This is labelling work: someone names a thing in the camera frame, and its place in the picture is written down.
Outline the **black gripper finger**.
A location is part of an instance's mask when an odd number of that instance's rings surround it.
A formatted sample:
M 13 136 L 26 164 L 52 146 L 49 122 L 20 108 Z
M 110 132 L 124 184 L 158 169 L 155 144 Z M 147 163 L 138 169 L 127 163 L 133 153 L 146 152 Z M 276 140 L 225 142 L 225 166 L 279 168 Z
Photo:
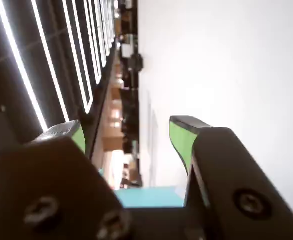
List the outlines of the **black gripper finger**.
M 293 240 L 293 212 L 230 128 L 175 115 L 169 138 L 189 178 L 184 204 L 202 207 L 202 239 Z
M 68 136 L 0 153 L 0 240 L 128 240 L 132 220 Z

